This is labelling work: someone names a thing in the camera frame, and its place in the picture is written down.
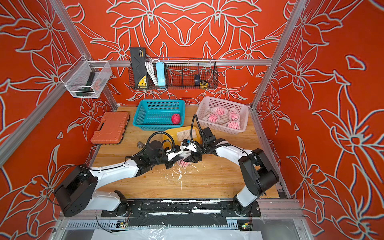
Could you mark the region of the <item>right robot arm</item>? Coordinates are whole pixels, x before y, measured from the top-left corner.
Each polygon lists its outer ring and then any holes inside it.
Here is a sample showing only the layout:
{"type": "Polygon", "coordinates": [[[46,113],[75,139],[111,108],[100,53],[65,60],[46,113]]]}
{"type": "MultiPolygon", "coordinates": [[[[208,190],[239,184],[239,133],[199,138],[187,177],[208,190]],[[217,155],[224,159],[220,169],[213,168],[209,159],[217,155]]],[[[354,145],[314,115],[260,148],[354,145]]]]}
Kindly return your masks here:
{"type": "Polygon", "coordinates": [[[245,150],[228,141],[217,139],[210,128],[202,129],[198,116],[192,118],[191,129],[194,124],[198,125],[198,133],[202,143],[193,140],[190,134],[191,155],[186,158],[187,162],[198,163],[202,155],[213,154],[225,158],[240,167],[245,186],[233,198],[233,209],[239,215],[244,215],[252,208],[253,202],[264,195],[268,189],[279,181],[276,169],[270,163],[267,155],[261,149],[245,150]]]}

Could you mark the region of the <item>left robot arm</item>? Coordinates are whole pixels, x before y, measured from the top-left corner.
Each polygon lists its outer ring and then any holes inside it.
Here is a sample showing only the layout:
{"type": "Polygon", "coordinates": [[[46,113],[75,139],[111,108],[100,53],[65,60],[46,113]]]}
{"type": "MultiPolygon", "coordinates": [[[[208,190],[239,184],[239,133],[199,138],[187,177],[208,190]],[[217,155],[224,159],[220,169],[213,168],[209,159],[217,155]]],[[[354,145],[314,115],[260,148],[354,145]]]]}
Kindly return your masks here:
{"type": "Polygon", "coordinates": [[[122,163],[95,168],[75,165],[54,190],[64,216],[70,218],[91,210],[105,211],[116,217],[124,216],[129,209],[124,194],[118,190],[103,192],[100,188],[123,179],[139,177],[157,165],[173,167],[182,150],[174,140],[170,140],[170,143],[170,147],[164,147],[163,142],[149,137],[138,153],[127,156],[122,163]]]}

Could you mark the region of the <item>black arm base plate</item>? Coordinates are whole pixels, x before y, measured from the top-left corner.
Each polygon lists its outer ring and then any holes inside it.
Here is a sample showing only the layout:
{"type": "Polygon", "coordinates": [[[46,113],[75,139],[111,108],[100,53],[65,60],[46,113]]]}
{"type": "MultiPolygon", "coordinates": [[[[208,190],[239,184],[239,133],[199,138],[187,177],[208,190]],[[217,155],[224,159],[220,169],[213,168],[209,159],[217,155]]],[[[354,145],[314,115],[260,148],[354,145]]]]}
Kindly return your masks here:
{"type": "Polygon", "coordinates": [[[235,205],[232,199],[131,199],[122,217],[143,215],[214,214],[223,217],[260,217],[259,204],[235,205]]]}

